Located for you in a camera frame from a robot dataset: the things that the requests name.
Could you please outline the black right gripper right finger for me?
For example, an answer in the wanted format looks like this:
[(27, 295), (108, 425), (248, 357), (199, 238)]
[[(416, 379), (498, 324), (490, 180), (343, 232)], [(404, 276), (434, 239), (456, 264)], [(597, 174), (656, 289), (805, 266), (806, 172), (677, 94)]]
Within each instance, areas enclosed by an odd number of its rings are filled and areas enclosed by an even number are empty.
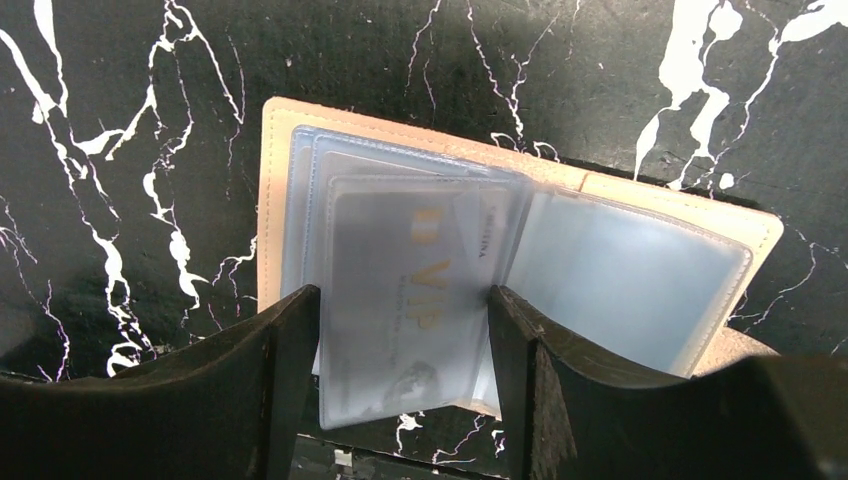
[(489, 339), (513, 479), (843, 479), (847, 362), (750, 356), (683, 379), (504, 286)]

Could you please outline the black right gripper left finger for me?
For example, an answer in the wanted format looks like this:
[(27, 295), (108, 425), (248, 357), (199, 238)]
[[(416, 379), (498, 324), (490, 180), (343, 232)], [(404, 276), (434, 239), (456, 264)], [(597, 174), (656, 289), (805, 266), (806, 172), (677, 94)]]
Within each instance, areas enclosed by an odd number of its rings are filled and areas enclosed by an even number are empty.
[(110, 378), (1, 383), (5, 479), (285, 479), (318, 344), (307, 285)]

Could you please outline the white VIP diamond card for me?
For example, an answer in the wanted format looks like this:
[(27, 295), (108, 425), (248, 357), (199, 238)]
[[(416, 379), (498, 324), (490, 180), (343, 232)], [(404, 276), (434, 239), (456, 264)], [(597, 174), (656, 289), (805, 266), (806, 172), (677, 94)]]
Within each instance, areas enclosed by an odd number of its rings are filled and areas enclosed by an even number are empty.
[(340, 175), (321, 275), (326, 430), (471, 397), (488, 289), (521, 217), (520, 181)]

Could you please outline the beige leather card holder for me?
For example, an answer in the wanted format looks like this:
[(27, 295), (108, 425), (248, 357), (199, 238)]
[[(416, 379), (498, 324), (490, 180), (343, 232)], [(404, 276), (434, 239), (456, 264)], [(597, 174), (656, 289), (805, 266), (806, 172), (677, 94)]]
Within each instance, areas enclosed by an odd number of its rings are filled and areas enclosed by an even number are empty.
[[(329, 184), (340, 175), (520, 181), (521, 217), (492, 286), (626, 359), (682, 377), (703, 366), (784, 231), (777, 216), (751, 208), (275, 97), (262, 110), (261, 307), (307, 284), (321, 291)], [(496, 416), (487, 312), (485, 304), (474, 392), (450, 405)]]

